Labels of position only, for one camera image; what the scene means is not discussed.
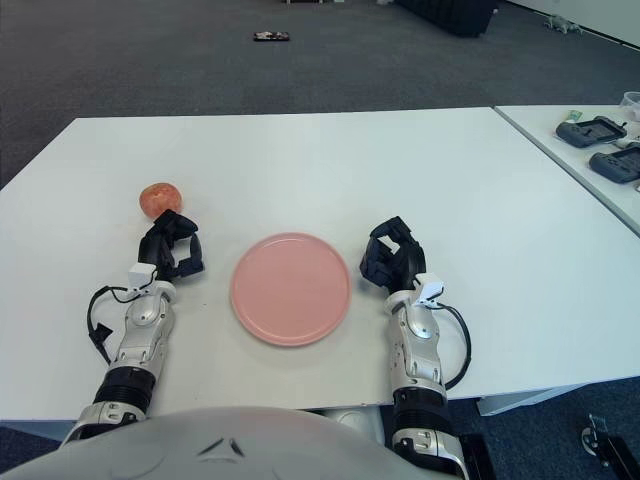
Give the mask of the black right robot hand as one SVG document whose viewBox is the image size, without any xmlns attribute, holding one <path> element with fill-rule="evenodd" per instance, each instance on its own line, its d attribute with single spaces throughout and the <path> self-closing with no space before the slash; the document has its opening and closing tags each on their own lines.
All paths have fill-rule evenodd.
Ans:
<svg viewBox="0 0 640 480">
<path fill-rule="evenodd" d="M 410 228 L 396 216 L 371 231 L 359 270 L 364 279 L 393 294 L 415 289 L 417 275 L 426 272 L 426 259 Z"/>
</svg>

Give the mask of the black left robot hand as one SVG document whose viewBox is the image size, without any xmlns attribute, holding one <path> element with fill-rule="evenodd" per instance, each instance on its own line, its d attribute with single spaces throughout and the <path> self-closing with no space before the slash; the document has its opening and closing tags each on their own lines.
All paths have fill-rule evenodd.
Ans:
<svg viewBox="0 0 640 480">
<path fill-rule="evenodd" d="M 138 263 L 149 273 L 144 273 L 143 284 L 137 290 L 150 286 L 154 280 L 171 282 L 176 277 L 187 277 L 204 270 L 202 248 L 197 236 L 198 226 L 177 212 L 167 209 L 155 221 L 141 239 Z M 172 250 L 175 244 L 189 240 L 190 256 L 175 261 Z"/>
</svg>

